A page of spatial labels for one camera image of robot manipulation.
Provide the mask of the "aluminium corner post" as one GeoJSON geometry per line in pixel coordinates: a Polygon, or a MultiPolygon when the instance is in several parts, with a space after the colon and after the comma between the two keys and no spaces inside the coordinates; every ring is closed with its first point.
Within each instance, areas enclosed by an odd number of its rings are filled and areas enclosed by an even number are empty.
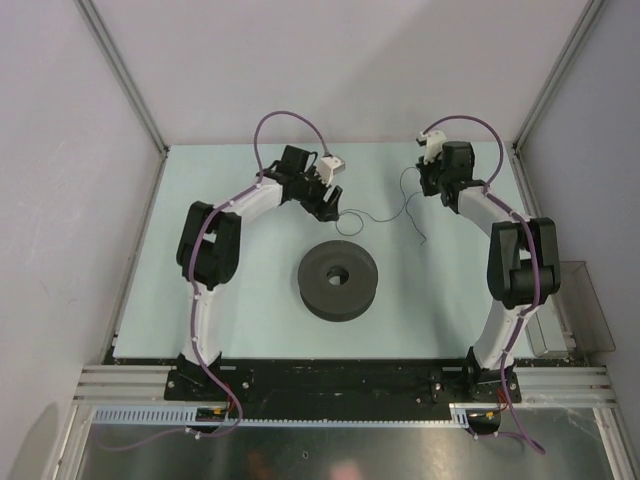
{"type": "Polygon", "coordinates": [[[158,153],[164,155],[168,151],[168,145],[97,5],[91,0],[75,0],[74,4],[143,130],[158,153]]]}
{"type": "Polygon", "coordinates": [[[549,75],[518,130],[513,147],[520,152],[550,107],[610,1],[587,1],[558,54],[549,75]]]}

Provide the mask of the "clear plastic bin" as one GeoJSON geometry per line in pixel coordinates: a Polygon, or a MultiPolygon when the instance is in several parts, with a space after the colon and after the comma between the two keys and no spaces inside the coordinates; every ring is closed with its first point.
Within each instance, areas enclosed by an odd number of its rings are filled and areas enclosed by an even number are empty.
{"type": "Polygon", "coordinates": [[[615,341],[584,261],[561,261],[561,286],[526,326],[536,358],[614,352],[615,341]]]}

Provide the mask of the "right aluminium corner post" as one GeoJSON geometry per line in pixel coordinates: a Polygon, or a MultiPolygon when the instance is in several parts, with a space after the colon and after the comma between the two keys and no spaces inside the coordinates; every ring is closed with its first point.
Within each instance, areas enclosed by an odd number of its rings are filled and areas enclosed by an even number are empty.
{"type": "Polygon", "coordinates": [[[518,130],[513,147],[520,152],[550,107],[610,1],[587,1],[558,54],[549,75],[518,130]]]}

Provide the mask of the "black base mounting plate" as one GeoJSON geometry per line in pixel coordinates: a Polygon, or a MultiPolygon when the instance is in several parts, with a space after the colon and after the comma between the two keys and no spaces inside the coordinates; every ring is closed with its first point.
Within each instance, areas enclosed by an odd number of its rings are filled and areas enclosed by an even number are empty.
{"type": "Polygon", "coordinates": [[[451,403],[495,405],[522,400],[512,368],[493,392],[471,395],[466,359],[218,359],[207,370],[178,358],[169,401],[239,400],[244,418],[282,421],[442,420],[451,403]]]}

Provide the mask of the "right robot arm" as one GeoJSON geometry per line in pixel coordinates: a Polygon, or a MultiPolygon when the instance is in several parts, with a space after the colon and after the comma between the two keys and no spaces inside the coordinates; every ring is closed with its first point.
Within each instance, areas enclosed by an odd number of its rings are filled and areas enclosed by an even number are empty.
{"type": "Polygon", "coordinates": [[[561,285],[556,225],[547,217],[516,211],[473,177],[469,142],[440,132],[418,139],[425,149],[416,167],[422,193],[471,221],[489,238],[487,285],[492,305],[479,339],[469,349],[461,388],[484,401],[502,386],[513,365],[512,350],[524,327],[561,285]]]}

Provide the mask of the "aluminium frame rail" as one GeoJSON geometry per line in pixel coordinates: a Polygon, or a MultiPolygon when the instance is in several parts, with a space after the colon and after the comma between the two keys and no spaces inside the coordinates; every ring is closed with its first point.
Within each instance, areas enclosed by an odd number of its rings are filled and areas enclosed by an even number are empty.
{"type": "MultiPolygon", "coordinates": [[[[77,403],[163,404],[169,366],[92,365],[82,370],[77,403]]],[[[517,367],[523,407],[604,408],[617,404],[604,367],[517,367]]]]}

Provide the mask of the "left aluminium corner post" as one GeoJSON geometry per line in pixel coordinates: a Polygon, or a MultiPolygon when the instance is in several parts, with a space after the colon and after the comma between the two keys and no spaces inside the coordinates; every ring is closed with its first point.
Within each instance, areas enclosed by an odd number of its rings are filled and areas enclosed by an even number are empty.
{"type": "Polygon", "coordinates": [[[75,0],[74,4],[143,130],[158,153],[164,155],[168,151],[168,145],[97,5],[91,0],[75,0]]]}

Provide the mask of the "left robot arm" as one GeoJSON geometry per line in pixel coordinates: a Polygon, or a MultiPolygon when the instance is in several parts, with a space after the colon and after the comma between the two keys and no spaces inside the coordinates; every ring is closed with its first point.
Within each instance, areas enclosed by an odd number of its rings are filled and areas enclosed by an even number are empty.
{"type": "Polygon", "coordinates": [[[188,334],[180,358],[196,366],[185,385],[197,398],[210,399],[221,387],[220,374],[209,367],[222,353],[219,310],[238,270],[243,231],[288,201],[299,202],[320,222],[335,222],[342,193],[341,186],[325,185],[315,171],[264,172],[254,184],[220,205],[196,201],[189,207],[176,252],[182,276],[191,287],[188,334]]]}

